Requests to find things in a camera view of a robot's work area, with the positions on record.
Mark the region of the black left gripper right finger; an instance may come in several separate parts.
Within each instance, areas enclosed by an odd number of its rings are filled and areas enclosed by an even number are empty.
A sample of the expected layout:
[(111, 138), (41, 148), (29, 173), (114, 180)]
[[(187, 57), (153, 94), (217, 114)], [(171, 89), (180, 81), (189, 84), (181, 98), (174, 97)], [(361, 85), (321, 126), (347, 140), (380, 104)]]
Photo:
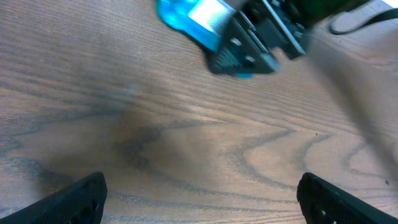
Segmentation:
[(310, 172), (298, 183), (297, 200), (311, 224), (397, 224), (397, 218)]

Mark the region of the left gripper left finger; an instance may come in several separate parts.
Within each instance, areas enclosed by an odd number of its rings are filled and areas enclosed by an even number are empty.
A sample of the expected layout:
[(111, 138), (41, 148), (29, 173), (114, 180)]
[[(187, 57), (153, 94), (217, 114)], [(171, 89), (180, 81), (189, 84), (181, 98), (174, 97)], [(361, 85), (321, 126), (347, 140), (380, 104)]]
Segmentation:
[(94, 172), (74, 184), (1, 218), (1, 224), (100, 224), (107, 197), (102, 172)]

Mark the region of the teal mouthwash bottle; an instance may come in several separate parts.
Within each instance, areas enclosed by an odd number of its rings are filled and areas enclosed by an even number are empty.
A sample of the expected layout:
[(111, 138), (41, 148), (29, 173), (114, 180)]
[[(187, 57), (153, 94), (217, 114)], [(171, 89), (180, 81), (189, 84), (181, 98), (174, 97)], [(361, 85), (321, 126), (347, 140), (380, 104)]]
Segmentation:
[[(162, 22), (204, 49), (207, 64), (212, 53), (218, 50), (229, 21), (236, 19), (236, 10), (221, 0), (156, 0), (155, 6)], [(252, 74), (233, 76), (251, 78)]]

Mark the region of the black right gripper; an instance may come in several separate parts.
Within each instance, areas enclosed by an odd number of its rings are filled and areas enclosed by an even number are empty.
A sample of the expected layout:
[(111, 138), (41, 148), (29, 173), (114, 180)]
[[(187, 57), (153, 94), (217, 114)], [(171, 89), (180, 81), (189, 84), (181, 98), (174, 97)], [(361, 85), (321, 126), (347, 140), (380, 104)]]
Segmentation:
[(356, 9), (369, 0), (246, 1), (232, 16), (208, 68), (215, 74), (268, 74), (279, 69), (269, 52), (282, 49), (290, 59), (307, 53), (309, 35), (319, 22)]

